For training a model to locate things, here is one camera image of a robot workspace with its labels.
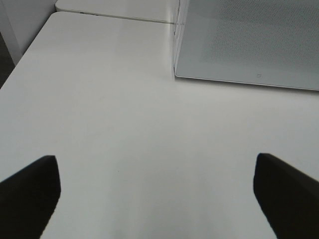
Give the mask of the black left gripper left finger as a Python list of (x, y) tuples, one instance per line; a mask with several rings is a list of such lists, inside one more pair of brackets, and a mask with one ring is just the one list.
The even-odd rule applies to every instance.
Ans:
[(0, 183), (0, 237), (38, 239), (61, 195), (56, 157), (43, 156)]

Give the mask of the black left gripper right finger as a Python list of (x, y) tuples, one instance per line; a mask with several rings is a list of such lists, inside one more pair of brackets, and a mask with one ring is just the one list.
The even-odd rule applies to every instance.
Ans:
[(279, 239), (319, 237), (319, 183), (281, 159), (260, 153), (253, 192)]

